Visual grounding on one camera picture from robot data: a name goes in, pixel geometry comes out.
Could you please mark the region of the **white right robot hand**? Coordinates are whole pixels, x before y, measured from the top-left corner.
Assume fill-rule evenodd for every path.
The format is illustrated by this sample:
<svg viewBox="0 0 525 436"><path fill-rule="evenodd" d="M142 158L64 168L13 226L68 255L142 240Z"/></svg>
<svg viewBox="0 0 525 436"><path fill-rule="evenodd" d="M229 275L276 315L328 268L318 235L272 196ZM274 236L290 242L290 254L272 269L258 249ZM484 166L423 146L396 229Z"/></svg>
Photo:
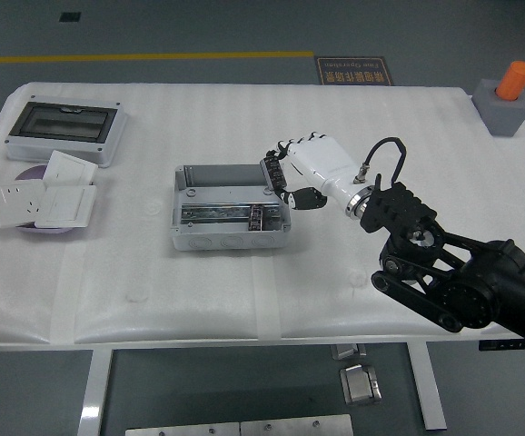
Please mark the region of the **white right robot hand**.
<svg viewBox="0 0 525 436"><path fill-rule="evenodd" d="M282 160L304 177L306 187L290 190ZM373 191L366 181L369 165L356 164L333 138L324 134L279 142L261 160L261 167L268 189L293 210L320 209L332 198L346 216L359 219Z"/></svg>

